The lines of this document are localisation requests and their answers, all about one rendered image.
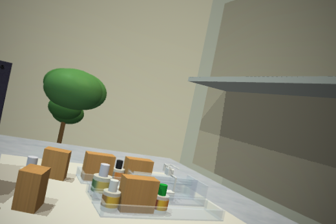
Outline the white jar with green lid and orange label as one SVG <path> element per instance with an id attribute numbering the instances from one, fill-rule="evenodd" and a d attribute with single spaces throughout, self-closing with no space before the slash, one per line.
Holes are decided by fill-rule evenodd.
<path id="1" fill-rule="evenodd" d="M 168 207 L 170 196 L 166 194 L 167 186 L 166 184 L 160 183 L 155 206 Z"/>

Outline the brown wooden block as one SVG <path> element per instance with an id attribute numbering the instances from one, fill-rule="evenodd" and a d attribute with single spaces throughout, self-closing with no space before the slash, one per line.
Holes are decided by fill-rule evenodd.
<path id="1" fill-rule="evenodd" d="M 70 163 L 71 150 L 55 147 L 44 149 L 41 166 L 51 167 L 49 179 L 64 181 Z"/>
<path id="2" fill-rule="evenodd" d="M 108 163 L 110 164 L 109 175 L 112 176 L 114 172 L 115 159 L 116 157 L 112 154 L 86 150 L 82 170 L 85 174 L 96 174 L 100 171 L 101 163 Z"/>
<path id="3" fill-rule="evenodd" d="M 133 158 L 125 156 L 125 160 L 123 163 L 124 174 L 127 174 L 128 168 L 131 171 L 139 171 L 139 172 L 151 172 L 154 166 L 154 162 L 150 159 L 142 159 L 142 158 Z"/>
<path id="4" fill-rule="evenodd" d="M 160 181 L 152 176 L 122 174 L 119 204 L 155 206 Z"/>
<path id="5" fill-rule="evenodd" d="M 19 169 L 11 210 L 36 213 L 44 204 L 50 169 L 35 164 Z"/>

